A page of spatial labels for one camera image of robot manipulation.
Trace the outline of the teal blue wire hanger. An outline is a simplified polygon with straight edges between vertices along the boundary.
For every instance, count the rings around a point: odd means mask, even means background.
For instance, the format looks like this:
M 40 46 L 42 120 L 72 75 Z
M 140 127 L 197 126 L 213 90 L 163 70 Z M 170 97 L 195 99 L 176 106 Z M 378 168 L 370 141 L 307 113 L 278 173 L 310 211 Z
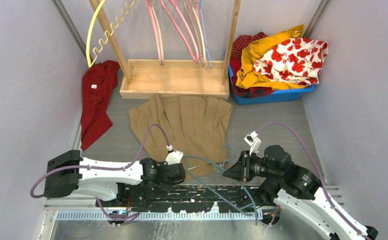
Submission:
M 189 159 L 196 159 L 201 160 L 206 163 L 209 163 L 213 166 L 213 170 L 216 174 L 218 174 L 220 177 L 223 176 L 223 171 L 225 170 L 224 165 L 226 163 L 229 163 L 235 159 L 236 151 L 233 146 L 231 145 L 224 145 L 221 147 L 222 150 L 225 148 L 229 148 L 232 151 L 232 156 L 226 160 L 224 160 L 222 163 L 216 163 L 209 159 L 206 159 L 204 157 L 196 156 L 196 155 L 185 155 L 182 159 L 185 162 L 185 171 L 188 173 L 191 177 L 194 178 L 197 182 L 202 184 L 204 187 L 209 189 L 212 193 L 214 193 L 218 198 L 222 199 L 224 202 L 226 202 L 229 206 L 237 210 L 239 213 L 246 217 L 252 217 L 254 219 L 255 226 L 259 223 L 259 213 L 257 209 L 256 202 L 252 196 L 252 194 L 249 192 L 247 187 L 243 185 L 240 181 L 237 181 L 237 185 L 234 184 L 207 184 L 205 181 L 203 181 L 201 178 L 195 176 L 190 170 L 193 170 L 194 167 L 189 167 L 188 160 Z M 250 200 L 250 203 L 244 206 L 237 206 L 235 203 L 232 203 L 228 197 L 223 196 L 221 193 L 218 193 L 218 189 L 231 189 L 231 188 L 239 188 L 241 191 L 243 191 L 246 195 L 246 197 Z

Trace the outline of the tan brown skirt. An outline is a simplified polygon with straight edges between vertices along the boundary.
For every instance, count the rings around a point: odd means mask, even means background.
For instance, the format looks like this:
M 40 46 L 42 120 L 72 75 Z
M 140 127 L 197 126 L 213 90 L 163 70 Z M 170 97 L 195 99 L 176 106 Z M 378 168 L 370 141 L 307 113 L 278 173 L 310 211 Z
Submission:
M 162 98 L 155 94 L 149 101 L 128 111 L 132 132 L 144 143 L 148 156 L 165 160 L 171 144 L 185 156 L 199 156 L 221 163 L 227 152 L 226 133 L 233 106 L 216 97 L 180 95 Z M 213 166 L 199 159 L 188 160 L 197 177 L 214 172 Z

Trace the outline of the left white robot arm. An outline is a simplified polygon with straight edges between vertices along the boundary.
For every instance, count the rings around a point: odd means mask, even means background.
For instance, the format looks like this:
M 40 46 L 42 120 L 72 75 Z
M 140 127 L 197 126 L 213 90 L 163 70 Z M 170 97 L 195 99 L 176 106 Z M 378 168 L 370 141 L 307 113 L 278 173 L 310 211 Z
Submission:
M 153 188 L 184 182 L 184 154 L 173 150 L 165 161 L 144 158 L 134 163 L 99 161 L 81 157 L 80 151 L 69 150 L 47 163 L 43 196 L 63 198 L 72 193 L 110 201 L 120 207 L 127 202 L 123 185 Z

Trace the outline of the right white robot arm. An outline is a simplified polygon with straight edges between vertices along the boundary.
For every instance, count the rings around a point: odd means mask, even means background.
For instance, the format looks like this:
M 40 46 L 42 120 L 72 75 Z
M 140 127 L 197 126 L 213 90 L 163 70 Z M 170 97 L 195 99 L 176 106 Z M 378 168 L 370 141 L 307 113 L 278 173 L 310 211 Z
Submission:
M 351 217 L 328 193 L 310 170 L 295 164 L 279 145 L 271 145 L 259 157 L 242 151 L 223 176 L 241 182 L 265 180 L 256 190 L 265 205 L 278 205 L 311 226 L 326 240 L 374 240 L 378 231 Z

